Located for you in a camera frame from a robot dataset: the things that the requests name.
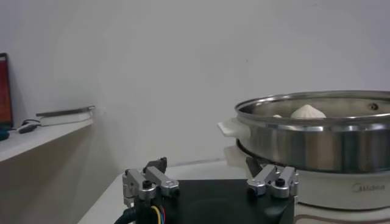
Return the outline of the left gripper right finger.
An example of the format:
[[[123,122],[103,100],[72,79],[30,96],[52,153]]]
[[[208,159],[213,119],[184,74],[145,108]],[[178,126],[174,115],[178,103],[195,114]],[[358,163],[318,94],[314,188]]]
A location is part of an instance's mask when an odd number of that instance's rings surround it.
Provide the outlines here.
[[[274,198],[297,197],[299,174],[295,168],[260,164],[251,157],[246,158],[246,164],[252,175],[247,180],[249,198],[261,197],[267,191]]]

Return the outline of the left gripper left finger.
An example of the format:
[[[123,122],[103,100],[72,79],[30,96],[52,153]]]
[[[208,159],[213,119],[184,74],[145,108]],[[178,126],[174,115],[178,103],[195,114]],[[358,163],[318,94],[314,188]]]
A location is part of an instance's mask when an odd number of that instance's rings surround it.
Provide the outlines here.
[[[149,161],[142,170],[127,169],[122,175],[124,204],[130,208],[136,198],[153,200],[157,192],[162,197],[176,199],[180,196],[177,180],[165,175],[168,167],[167,157]]]

